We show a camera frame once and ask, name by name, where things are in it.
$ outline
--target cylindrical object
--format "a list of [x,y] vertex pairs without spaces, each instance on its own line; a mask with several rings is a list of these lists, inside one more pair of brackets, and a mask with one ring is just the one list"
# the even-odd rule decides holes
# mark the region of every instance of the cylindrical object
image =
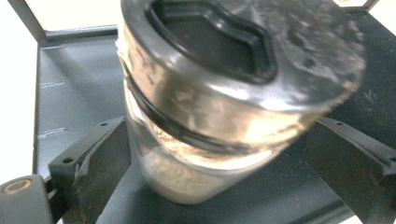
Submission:
[[165,198],[198,203],[359,87],[362,36],[332,1],[122,0],[130,135]]

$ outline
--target metal lid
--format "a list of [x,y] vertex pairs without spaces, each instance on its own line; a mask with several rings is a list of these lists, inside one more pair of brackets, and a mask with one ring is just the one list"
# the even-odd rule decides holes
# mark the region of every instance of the metal lid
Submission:
[[121,8],[136,101],[188,142],[235,150],[288,141],[345,101],[365,69],[362,34],[331,0],[123,0]]

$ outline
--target white background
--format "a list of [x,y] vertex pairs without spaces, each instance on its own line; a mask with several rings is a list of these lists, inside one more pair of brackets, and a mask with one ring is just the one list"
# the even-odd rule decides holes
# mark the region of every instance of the white background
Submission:
[[[111,24],[117,20],[118,0],[73,1],[79,4],[77,16],[73,16],[69,1],[29,0],[39,19],[50,30]],[[89,16],[96,5],[99,12]],[[395,0],[380,0],[371,13],[396,34]],[[7,1],[0,1],[0,184],[10,179],[32,173],[32,157],[35,124],[35,71],[37,43]],[[348,223],[359,223],[352,218]]]

